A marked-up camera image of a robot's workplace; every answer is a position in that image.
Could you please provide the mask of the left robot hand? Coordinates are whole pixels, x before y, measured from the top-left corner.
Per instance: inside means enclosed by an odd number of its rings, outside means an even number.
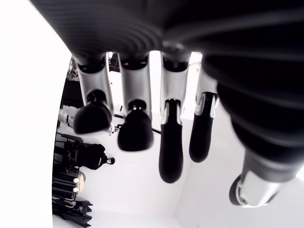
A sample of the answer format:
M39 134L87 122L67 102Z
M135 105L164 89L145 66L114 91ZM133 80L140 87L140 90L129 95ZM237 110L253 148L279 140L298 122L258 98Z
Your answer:
M114 107L108 52L122 77L123 151L151 147L149 53L161 54L159 172L183 168L182 123L189 60L202 54L190 157L209 153L215 107L222 103L244 145L232 204L267 205L304 164L304 3L301 0L34 0L75 60L84 106L77 134L105 131Z

